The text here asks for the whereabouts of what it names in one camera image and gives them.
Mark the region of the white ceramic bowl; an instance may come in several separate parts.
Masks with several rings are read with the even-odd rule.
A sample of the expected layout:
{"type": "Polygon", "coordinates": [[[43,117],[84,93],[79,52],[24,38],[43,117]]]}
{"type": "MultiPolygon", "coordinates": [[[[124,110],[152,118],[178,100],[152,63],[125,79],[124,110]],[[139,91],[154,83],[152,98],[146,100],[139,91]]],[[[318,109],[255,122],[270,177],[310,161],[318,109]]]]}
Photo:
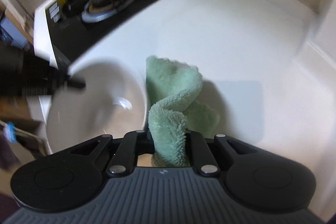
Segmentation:
{"type": "Polygon", "coordinates": [[[51,99],[46,135],[52,153],[100,135],[121,138],[146,127],[148,99],[144,79],[117,62],[91,64],[74,77],[84,89],[59,89],[51,99]]]}

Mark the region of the black glass gas stove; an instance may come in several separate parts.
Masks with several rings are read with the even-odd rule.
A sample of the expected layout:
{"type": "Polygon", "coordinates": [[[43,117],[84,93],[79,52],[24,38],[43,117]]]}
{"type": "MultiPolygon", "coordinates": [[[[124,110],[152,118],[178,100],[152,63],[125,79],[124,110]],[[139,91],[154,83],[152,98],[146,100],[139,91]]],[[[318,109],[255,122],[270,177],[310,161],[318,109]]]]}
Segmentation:
{"type": "Polygon", "coordinates": [[[56,64],[67,68],[136,13],[159,0],[68,0],[46,8],[56,64]]]}

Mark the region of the green microfiber cloth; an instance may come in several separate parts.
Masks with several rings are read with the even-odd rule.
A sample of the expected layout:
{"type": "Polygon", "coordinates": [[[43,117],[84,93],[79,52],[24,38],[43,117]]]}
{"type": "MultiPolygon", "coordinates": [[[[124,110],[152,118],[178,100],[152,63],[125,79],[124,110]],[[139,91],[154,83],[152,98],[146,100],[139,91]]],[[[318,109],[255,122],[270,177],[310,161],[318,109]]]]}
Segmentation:
{"type": "Polygon", "coordinates": [[[202,88],[203,76],[196,66],[156,56],[146,59],[147,120],[155,149],[152,166],[188,166],[187,131],[211,136],[220,116],[197,100],[202,88]]]}

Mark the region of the round gas burner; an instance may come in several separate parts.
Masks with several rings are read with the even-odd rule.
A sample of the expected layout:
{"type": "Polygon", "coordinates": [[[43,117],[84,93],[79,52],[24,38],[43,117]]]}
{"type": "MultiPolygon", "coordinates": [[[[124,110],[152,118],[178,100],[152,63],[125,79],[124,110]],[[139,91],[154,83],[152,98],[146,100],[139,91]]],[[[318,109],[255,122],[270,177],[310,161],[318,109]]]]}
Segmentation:
{"type": "Polygon", "coordinates": [[[81,13],[85,23],[97,23],[106,20],[130,6],[135,0],[89,0],[81,13]]]}

